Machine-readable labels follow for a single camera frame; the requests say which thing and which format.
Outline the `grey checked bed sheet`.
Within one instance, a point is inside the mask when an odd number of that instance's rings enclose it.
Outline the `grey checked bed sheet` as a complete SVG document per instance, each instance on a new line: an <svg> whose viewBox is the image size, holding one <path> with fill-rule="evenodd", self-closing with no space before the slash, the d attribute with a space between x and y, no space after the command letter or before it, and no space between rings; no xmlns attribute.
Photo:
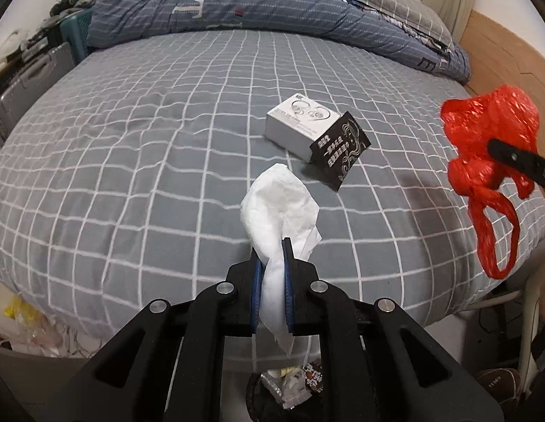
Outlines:
<svg viewBox="0 0 545 422"><path fill-rule="evenodd" d="M350 113L371 145L338 191L264 136L293 94ZM0 151L0 282L107 341L149 301L191 300L251 252L248 187L284 164L317 202L310 260L351 297L422 325L495 286L476 256L440 108L466 90L357 47L282 32L156 36L96 51Z"/></svg>

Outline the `wooden bed frame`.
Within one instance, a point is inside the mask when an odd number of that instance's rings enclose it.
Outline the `wooden bed frame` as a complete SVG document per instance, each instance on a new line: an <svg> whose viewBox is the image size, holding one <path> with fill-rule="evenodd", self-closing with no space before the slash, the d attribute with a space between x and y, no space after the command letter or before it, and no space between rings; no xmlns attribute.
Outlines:
<svg viewBox="0 0 545 422"><path fill-rule="evenodd" d="M545 58L508 28L476 11L470 13L460 46L470 58L470 94L489 94L508 85L531 98L539 110L538 154L545 158Z"/></svg>

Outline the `dark brown snack box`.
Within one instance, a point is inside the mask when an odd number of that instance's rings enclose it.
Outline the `dark brown snack box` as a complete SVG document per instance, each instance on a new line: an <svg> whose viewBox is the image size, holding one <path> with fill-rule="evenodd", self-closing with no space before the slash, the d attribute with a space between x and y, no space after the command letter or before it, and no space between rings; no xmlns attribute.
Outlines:
<svg viewBox="0 0 545 422"><path fill-rule="evenodd" d="M307 363L302 367L307 389L314 394L323 391L323 367L320 358Z"/></svg>

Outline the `black lined trash bin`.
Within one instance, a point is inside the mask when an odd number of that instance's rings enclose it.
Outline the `black lined trash bin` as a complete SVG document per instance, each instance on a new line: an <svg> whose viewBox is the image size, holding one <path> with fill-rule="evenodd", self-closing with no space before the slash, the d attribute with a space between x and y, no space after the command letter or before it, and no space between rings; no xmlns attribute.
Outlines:
<svg viewBox="0 0 545 422"><path fill-rule="evenodd" d="M252 421L325 421L324 391L310 392L302 366L253 373L246 388Z"/></svg>

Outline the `yellow plastic bag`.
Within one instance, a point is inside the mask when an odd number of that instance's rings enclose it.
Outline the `yellow plastic bag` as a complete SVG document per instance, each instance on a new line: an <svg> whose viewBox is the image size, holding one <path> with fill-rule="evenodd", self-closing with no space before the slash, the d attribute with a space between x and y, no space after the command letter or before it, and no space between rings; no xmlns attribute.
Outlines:
<svg viewBox="0 0 545 422"><path fill-rule="evenodd" d="M38 328L42 323L42 313L18 295L14 295L7 303L4 314L26 329Z"/></svg>

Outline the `teal suitcase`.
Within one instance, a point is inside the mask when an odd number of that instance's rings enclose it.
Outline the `teal suitcase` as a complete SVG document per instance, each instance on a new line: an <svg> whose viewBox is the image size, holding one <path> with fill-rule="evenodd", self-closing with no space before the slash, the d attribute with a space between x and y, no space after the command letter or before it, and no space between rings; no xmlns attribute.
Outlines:
<svg viewBox="0 0 545 422"><path fill-rule="evenodd" d="M78 65L88 55L89 24L92 9L80 9L65 17L60 23L62 41L69 44L74 63Z"/></svg>

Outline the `grey checked pillow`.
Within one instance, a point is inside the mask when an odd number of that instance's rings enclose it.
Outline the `grey checked pillow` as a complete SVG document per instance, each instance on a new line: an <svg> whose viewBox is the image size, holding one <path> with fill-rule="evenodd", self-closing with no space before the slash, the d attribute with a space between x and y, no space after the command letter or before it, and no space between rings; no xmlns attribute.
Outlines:
<svg viewBox="0 0 545 422"><path fill-rule="evenodd" d="M393 20L425 35L443 48L450 50L454 39L444 22L433 9L421 0L347 0L361 8L374 9Z"/></svg>

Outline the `clutter on suitcases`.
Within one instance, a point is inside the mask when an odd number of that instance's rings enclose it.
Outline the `clutter on suitcases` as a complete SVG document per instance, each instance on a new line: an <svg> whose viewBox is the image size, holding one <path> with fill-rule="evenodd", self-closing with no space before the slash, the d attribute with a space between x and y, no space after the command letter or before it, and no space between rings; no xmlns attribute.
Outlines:
<svg viewBox="0 0 545 422"><path fill-rule="evenodd" d="M6 74L9 68L19 68L33 55L47 46L56 46L59 41L49 41L49 32L55 32L56 27L74 12L88 9L95 0L59 0L54 4L48 17L29 27L18 27L4 37L0 44L0 76Z"/></svg>

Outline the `white tissue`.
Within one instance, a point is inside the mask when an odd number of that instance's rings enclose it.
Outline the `white tissue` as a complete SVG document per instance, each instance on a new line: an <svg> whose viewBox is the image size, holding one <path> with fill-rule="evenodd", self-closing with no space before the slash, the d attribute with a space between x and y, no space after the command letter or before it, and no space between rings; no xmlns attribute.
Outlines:
<svg viewBox="0 0 545 422"><path fill-rule="evenodd" d="M294 257L307 261L321 241L319 207L306 186L284 164L275 164L252 183L241 202L240 220L265 271L259 306L262 324L285 355L293 353L285 302L284 238Z"/></svg>

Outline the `blue striped duvet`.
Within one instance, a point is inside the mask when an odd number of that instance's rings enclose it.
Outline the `blue striped duvet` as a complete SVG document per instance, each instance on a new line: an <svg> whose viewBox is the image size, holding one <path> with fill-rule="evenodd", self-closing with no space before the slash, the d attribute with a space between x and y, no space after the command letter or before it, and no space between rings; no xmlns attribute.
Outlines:
<svg viewBox="0 0 545 422"><path fill-rule="evenodd" d="M375 9L344 0L96 0L89 47L188 31L293 32L362 48L420 71L469 81L469 56Z"/></svg>

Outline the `white earphone box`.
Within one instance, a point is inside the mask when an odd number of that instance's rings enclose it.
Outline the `white earphone box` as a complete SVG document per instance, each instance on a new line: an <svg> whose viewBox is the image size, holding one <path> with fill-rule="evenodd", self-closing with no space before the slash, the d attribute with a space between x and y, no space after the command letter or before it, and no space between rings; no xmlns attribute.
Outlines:
<svg viewBox="0 0 545 422"><path fill-rule="evenodd" d="M310 162L310 145L319 140L340 117L340 113L304 94L293 94L267 112L265 137L303 161Z"/></svg>

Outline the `grey hard suitcase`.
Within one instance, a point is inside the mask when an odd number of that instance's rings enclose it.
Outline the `grey hard suitcase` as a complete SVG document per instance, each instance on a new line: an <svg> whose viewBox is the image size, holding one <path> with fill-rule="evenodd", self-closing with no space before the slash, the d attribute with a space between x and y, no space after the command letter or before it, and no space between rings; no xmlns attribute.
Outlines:
<svg viewBox="0 0 545 422"><path fill-rule="evenodd" d="M32 105L75 67L69 42L41 55L0 94L0 148Z"/></svg>

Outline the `black wet wipe sachet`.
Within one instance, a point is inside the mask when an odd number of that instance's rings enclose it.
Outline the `black wet wipe sachet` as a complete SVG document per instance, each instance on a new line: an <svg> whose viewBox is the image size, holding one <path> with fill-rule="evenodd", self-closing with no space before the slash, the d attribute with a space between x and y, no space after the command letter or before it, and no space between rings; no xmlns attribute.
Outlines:
<svg viewBox="0 0 545 422"><path fill-rule="evenodd" d="M310 145L310 163L321 172L321 180L337 192L354 163L370 146L366 133L346 111Z"/></svg>

